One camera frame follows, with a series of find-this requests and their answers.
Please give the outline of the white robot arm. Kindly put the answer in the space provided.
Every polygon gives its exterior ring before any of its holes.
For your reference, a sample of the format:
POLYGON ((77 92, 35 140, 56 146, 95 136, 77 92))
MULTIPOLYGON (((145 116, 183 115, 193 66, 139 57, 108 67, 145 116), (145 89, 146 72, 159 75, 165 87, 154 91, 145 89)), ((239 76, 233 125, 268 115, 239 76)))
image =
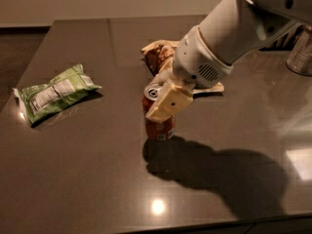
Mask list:
POLYGON ((312 0, 221 0, 178 42, 173 67, 152 80, 160 94, 146 118, 162 123, 229 75, 234 62, 261 49, 298 24, 312 23, 312 0))

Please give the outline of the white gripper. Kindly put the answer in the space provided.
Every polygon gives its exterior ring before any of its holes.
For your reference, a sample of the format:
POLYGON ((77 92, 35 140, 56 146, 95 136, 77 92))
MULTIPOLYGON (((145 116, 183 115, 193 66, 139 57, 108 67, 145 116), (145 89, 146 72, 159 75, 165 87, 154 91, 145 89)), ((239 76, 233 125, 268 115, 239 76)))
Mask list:
POLYGON ((232 65, 220 61, 206 46, 199 27, 192 27, 175 49, 173 69, 161 70, 150 82, 161 89, 145 118, 163 123, 192 103, 192 90, 176 84, 176 78, 206 89, 216 85, 232 69, 232 65))

